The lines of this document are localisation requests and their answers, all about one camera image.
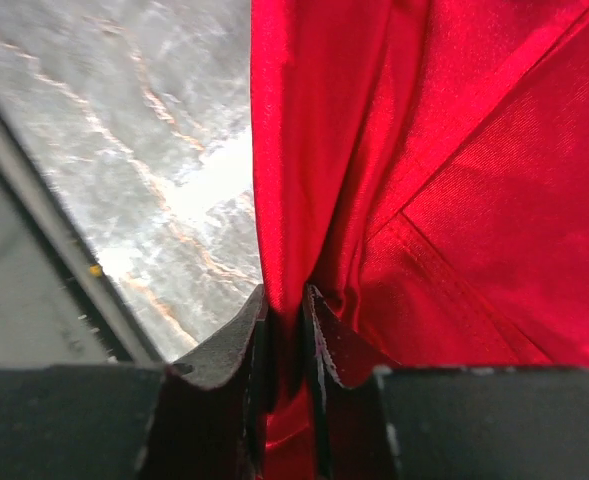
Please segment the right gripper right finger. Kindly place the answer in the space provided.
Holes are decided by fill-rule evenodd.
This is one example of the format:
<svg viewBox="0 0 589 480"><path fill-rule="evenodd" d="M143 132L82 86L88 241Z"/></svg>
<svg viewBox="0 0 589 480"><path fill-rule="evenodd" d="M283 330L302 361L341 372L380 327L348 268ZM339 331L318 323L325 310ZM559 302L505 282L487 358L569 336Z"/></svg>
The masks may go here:
<svg viewBox="0 0 589 480"><path fill-rule="evenodd" d="M301 305L304 358L318 479L398 479L395 428L378 373L397 363L341 322L319 290Z"/></svg>

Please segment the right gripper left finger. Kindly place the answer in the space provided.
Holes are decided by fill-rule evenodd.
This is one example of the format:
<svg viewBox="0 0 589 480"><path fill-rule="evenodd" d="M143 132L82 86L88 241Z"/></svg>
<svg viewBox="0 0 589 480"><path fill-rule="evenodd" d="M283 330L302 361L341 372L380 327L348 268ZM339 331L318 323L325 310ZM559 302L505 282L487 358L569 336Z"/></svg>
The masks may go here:
<svg viewBox="0 0 589 480"><path fill-rule="evenodd" d="M140 478L261 477L273 400L268 313L258 286L230 322L165 368Z"/></svg>

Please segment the red cloth napkin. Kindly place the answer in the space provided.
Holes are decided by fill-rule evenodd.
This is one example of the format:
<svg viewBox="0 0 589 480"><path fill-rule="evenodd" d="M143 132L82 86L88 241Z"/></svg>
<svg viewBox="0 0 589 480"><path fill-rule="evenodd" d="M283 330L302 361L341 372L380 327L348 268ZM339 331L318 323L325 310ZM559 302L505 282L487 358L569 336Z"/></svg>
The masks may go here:
<svg viewBox="0 0 589 480"><path fill-rule="evenodd" d="M267 479L317 455L298 312L403 367L589 368L589 1L256 1Z"/></svg>

